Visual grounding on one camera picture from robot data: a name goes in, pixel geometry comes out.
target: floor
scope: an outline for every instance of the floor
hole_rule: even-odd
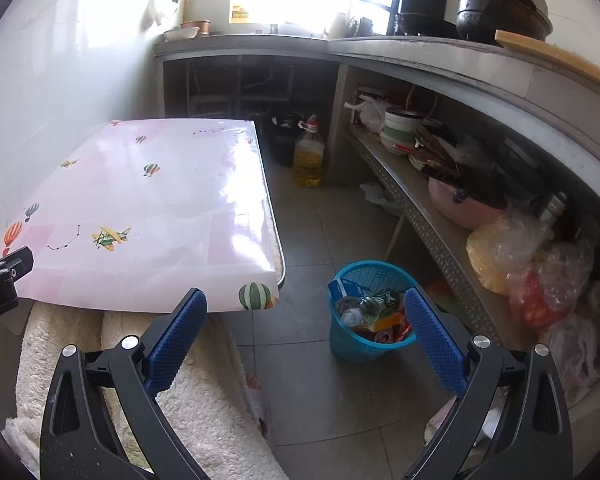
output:
[[[286,281],[273,309],[227,313],[226,320],[247,373],[263,384],[273,453],[291,480],[400,479],[450,394],[417,344],[368,365],[336,358],[326,301],[337,270],[383,258],[397,218],[357,188],[302,189],[274,163],[266,163],[266,174]],[[422,283],[437,269],[405,231],[392,254]]]

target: bolt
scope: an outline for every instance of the bolt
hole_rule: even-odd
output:
[[[538,343],[534,347],[534,351],[536,352],[536,354],[541,355],[542,357],[547,357],[549,355],[549,349],[542,343]]]
[[[132,348],[135,348],[136,346],[138,346],[139,340],[136,336],[134,335],[128,335],[126,336],[123,340],[122,340],[122,348],[124,348],[125,350],[131,350]]]
[[[71,357],[73,354],[75,354],[76,350],[77,348],[75,345],[67,345],[62,349],[62,355],[64,357]]]
[[[477,335],[474,337],[474,345],[478,348],[489,348],[491,341],[489,341],[489,338],[485,335]]]

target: brown pot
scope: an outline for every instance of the brown pot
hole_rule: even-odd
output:
[[[200,29],[198,31],[199,36],[208,36],[211,22],[209,20],[197,20],[195,22],[184,22],[180,26],[182,28],[198,27]]]

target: wooden board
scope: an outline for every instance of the wooden board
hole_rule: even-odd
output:
[[[562,65],[600,85],[600,67],[578,54],[506,30],[496,30],[495,38],[499,44],[509,50],[541,57],[552,63]]]

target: beige fluffy fabric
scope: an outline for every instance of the beige fluffy fabric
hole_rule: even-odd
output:
[[[153,318],[107,312],[103,348],[114,346],[126,335],[141,334]],[[147,467],[114,392],[106,394],[129,460]],[[220,315],[208,314],[171,388],[158,394],[158,405],[213,480],[288,480],[260,434],[257,414],[247,399],[244,370],[231,333]]]
[[[17,418],[2,434],[29,470],[40,477],[40,429],[46,394],[60,352],[75,344],[85,352],[100,349],[102,312],[36,302],[22,339],[16,381]]]
[[[16,384],[17,418],[3,435],[39,476],[40,429],[46,394],[62,348],[112,348],[124,336],[141,335],[155,315],[101,312],[36,303],[22,343]],[[129,460],[148,467],[115,391],[105,389],[111,418]],[[231,333],[218,314],[208,314],[171,388],[157,402],[178,437],[212,480],[288,480],[257,426],[244,370]]]

